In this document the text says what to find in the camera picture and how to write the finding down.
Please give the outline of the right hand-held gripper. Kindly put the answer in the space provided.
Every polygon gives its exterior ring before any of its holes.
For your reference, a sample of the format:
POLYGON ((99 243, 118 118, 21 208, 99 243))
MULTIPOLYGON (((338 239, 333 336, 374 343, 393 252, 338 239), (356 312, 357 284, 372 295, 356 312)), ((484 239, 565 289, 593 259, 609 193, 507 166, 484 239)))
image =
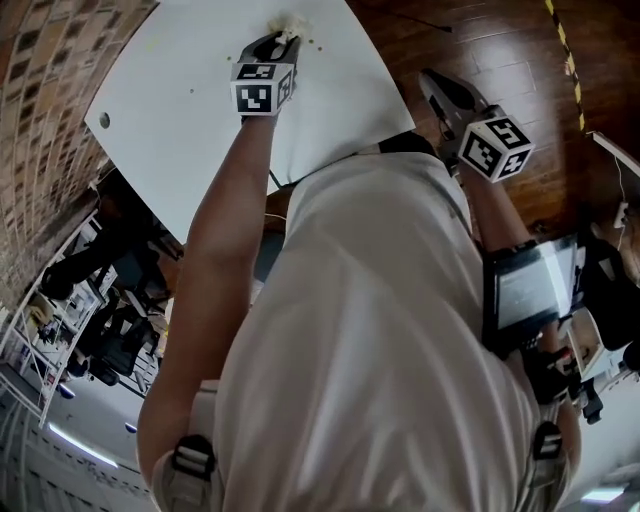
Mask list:
POLYGON ((425 68, 419 85, 438 120, 440 155, 450 171, 464 163, 496 183, 520 173, 535 144, 520 123, 471 83, 425 68))

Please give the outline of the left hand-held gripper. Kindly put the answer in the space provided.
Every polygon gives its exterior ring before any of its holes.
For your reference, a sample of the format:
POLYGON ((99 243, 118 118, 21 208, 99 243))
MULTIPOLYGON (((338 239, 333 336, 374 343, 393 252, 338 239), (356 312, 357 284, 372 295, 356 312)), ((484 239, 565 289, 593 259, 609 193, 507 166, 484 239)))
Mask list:
POLYGON ((230 88, 236 112, 242 117, 278 116, 296 88, 301 37, 285 45, 269 34, 246 46, 232 65, 230 88))

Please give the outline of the white cloth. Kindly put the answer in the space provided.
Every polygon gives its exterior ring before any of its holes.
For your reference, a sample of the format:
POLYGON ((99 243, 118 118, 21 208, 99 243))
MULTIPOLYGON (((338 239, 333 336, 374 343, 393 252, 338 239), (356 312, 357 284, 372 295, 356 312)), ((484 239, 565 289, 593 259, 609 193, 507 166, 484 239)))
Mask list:
POLYGON ((310 31, 310 23, 302 16, 284 13, 271 19, 267 27, 276 35, 276 43, 285 45, 298 37, 304 40, 310 31))

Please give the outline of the person's left forearm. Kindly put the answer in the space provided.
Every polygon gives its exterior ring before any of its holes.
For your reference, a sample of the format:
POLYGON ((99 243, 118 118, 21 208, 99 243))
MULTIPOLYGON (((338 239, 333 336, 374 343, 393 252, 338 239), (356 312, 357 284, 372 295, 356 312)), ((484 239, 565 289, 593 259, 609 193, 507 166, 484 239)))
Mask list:
POLYGON ((242 123, 192 220, 185 262, 250 278, 264 226, 277 119, 242 123))

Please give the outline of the yellow black floor tape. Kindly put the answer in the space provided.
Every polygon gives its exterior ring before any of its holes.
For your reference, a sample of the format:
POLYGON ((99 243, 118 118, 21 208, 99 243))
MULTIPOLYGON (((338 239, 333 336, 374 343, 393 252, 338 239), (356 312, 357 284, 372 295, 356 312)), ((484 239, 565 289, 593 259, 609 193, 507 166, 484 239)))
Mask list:
POLYGON ((587 129, 586 129, 584 107, 582 102, 582 89, 581 89, 579 76, 577 73, 575 59, 571 51, 571 48, 569 46, 568 38, 564 30, 562 21, 559 18, 557 10, 554 7, 553 0, 543 0, 543 1, 547 11, 549 12, 549 15, 551 16, 551 19, 553 21, 554 27, 557 31, 557 34, 560 40, 560 44, 565 54, 565 71, 566 71, 566 74, 571 78, 572 84, 573 84, 573 94, 574 94, 574 100, 575 100, 576 109, 578 113, 579 130, 583 136, 586 136, 587 129))

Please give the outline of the white desk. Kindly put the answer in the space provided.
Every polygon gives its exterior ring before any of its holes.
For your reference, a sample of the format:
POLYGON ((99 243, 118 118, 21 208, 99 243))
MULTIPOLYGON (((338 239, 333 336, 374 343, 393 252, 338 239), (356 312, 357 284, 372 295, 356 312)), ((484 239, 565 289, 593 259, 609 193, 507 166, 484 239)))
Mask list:
POLYGON ((623 163, 630 171, 640 178, 640 161, 632 157, 627 151, 618 144, 604 136, 599 131, 591 131, 587 133, 596 144, 607 150, 614 158, 623 163))

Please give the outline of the black tablet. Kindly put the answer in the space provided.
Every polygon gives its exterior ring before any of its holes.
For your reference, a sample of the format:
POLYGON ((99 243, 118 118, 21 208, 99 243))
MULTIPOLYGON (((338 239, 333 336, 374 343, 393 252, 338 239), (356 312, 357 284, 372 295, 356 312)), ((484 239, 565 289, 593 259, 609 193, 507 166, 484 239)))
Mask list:
POLYGON ((504 358, 534 340, 572 307, 578 243, 575 235, 534 240, 483 255, 485 347, 504 358))

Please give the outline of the dark grey swivel chair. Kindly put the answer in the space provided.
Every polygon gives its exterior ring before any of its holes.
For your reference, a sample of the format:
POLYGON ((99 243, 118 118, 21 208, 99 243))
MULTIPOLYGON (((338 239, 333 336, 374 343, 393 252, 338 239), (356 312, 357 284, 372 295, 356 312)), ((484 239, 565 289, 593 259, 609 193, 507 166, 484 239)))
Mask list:
POLYGON ((260 294, 271 269, 284 245, 285 235, 275 231, 265 231, 259 247, 253 270, 253 284, 250 303, 253 304, 260 294))

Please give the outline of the person's white shirt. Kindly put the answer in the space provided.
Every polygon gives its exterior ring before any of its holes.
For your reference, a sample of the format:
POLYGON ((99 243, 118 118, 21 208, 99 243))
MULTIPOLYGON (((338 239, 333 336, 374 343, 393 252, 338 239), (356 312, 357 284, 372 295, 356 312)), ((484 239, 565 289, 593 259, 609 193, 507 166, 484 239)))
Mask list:
POLYGON ((286 240, 189 430, 161 512, 553 512, 570 484, 518 356, 481 343, 482 263, 443 163, 357 155, 304 179, 286 240))

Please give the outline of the black mesh office chair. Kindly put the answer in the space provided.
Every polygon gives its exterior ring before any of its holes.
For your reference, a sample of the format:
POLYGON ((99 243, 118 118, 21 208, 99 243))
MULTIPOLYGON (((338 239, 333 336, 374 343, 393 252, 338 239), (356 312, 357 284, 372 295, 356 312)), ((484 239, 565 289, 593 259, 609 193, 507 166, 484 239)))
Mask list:
POLYGON ((159 254, 146 240, 104 234, 85 250, 47 267, 40 290, 48 298, 65 300, 76 284, 86 281, 96 271, 112 267, 120 288, 133 293, 141 303, 168 300, 171 290, 158 262, 159 254))
POLYGON ((160 334, 147 317, 133 306, 119 307, 115 299, 99 309, 89 320, 66 366, 74 377, 89 374, 113 387, 121 377, 131 377, 143 347, 158 345, 160 334))

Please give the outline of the cardboard box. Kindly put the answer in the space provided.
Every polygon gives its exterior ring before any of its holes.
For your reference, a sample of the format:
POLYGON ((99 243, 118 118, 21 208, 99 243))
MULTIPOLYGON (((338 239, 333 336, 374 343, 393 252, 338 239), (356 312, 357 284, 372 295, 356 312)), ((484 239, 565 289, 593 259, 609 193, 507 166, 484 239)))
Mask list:
POLYGON ((28 303, 27 309, 31 319, 38 325, 49 324, 55 318, 52 307, 46 301, 37 298, 28 303))

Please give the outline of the white metal shelf rack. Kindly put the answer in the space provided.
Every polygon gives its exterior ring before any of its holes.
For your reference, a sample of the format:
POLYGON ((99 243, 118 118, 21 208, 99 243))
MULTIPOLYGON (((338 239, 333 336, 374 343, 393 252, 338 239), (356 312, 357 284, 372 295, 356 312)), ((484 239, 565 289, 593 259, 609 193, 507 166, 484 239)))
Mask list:
POLYGON ((27 289, 19 306, 3 328, 0 339, 0 394, 8 392, 42 427, 61 383, 69 356, 87 323, 106 303, 106 293, 114 280, 112 268, 96 271, 76 284, 65 300, 45 296, 40 284, 42 270, 27 289), (46 301, 55 318, 36 324, 27 305, 35 298, 46 301))

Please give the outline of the ceiling light strip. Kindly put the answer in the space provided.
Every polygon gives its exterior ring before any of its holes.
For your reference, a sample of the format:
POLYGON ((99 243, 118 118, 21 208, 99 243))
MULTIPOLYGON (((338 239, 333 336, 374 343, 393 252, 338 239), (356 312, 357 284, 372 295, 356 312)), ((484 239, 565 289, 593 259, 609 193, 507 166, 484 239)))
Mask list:
POLYGON ((91 458, 94 458, 98 461, 100 461, 101 463, 104 463, 112 468, 118 469, 119 465, 118 463, 113 460, 111 457, 109 457, 108 455, 97 451, 96 449, 94 449, 93 447, 89 446, 88 444, 80 441, 79 439, 73 437, 72 435, 70 435, 69 433, 67 433, 66 431, 62 430, 60 427, 58 427, 57 425, 55 425, 54 423, 49 422, 48 423, 48 430, 55 434, 56 436, 58 436, 59 438, 61 438, 62 440, 64 440, 66 443, 72 445, 73 447, 75 447, 76 449, 84 452, 85 454, 89 455, 91 458))

